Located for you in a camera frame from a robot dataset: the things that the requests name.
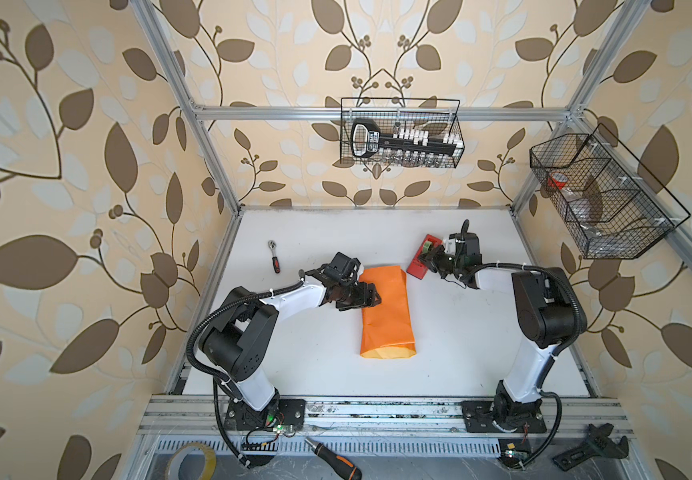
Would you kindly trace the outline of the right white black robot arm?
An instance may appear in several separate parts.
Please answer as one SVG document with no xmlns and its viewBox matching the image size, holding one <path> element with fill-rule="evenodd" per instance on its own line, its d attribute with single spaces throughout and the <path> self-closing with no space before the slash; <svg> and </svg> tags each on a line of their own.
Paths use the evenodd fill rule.
<svg viewBox="0 0 692 480">
<path fill-rule="evenodd" d="M 468 227 L 469 222 L 464 221 L 461 230 L 447 240 L 426 242 L 417 260 L 441 279 L 453 280 L 464 288 L 514 295 L 523 339 L 512 367 L 498 382 L 491 402 L 467 400 L 461 409 L 469 433 L 546 433 L 531 452 L 524 446 L 502 446 L 500 463 L 508 469 L 524 470 L 547 449 L 559 430 L 562 401 L 557 393 L 546 391 L 544 383 L 561 352 L 587 329 L 587 317 L 562 269 L 486 263 L 479 238 Z"/>
</svg>

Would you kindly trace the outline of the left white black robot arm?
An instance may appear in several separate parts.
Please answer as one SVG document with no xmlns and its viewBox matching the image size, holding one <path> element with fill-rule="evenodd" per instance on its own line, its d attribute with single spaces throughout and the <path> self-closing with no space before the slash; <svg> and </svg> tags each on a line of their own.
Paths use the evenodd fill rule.
<svg viewBox="0 0 692 480">
<path fill-rule="evenodd" d="M 382 299 L 372 283 L 360 280 L 360 261 L 343 253 L 317 269 L 300 271 L 297 283 L 264 292 L 244 287 L 230 291 L 190 334 L 186 346 L 189 364 L 212 379 L 213 394 L 225 394 L 229 405 L 213 405 L 219 433 L 239 463 L 253 469 L 270 462 L 268 443 L 246 439 L 236 445 L 226 419 L 251 437 L 269 433 L 275 439 L 302 431 L 306 402 L 284 399 L 262 369 L 277 325 L 304 311 L 334 304 L 340 311 L 376 307 Z"/>
</svg>

